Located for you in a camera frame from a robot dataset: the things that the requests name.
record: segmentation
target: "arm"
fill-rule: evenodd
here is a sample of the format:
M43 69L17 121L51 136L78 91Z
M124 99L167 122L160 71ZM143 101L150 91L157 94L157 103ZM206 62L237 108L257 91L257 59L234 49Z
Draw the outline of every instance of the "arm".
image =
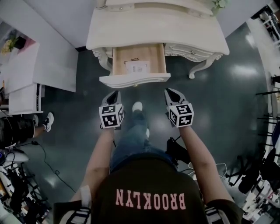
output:
M179 130L195 170L204 203L217 199L233 201L220 179L214 158L201 139L190 126Z
M100 183L109 174L111 151L114 139L114 129L103 129L88 162L84 180L80 187L89 185L91 198L94 198L95 192ZM71 201L81 200L80 190L76 192Z

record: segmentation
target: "black t-shirt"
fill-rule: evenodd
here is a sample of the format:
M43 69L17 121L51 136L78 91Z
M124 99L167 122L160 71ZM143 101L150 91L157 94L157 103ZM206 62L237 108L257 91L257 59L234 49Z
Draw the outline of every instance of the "black t-shirt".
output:
M56 203L54 224L81 201ZM241 223L243 212L233 202L215 200L208 206L222 210L231 224ZM137 159L111 173L93 199L91 223L207 224L197 184L170 164L154 157Z

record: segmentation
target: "open drawer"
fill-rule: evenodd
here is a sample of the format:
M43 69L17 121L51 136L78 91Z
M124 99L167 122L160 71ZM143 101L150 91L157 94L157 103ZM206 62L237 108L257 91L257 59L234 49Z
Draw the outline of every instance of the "open drawer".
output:
M114 48L113 71L99 80L112 88L124 88L142 83L166 82L169 78L163 44L158 43Z

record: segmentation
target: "person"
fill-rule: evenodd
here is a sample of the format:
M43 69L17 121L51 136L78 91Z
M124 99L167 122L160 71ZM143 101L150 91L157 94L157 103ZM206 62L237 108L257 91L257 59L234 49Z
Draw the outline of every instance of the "person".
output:
M38 125L38 122L37 115L34 115L32 120L4 114L4 117L0 118L0 149L10 148L28 138L36 138L45 131L49 132L54 122L53 113L48 113L41 125Z
M103 129L72 200L55 203L58 223L241 223L243 212L219 177L216 163L190 126L179 128L197 182L178 172L172 158L149 140L142 103L112 158L114 129Z

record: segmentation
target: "table top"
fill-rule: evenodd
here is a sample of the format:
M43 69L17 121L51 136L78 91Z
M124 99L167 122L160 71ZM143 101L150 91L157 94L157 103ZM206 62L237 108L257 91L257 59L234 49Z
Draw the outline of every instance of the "table top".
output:
M143 43L176 43L214 53L229 54L215 17L198 18L169 4L112 12L95 9L86 47L120 47Z

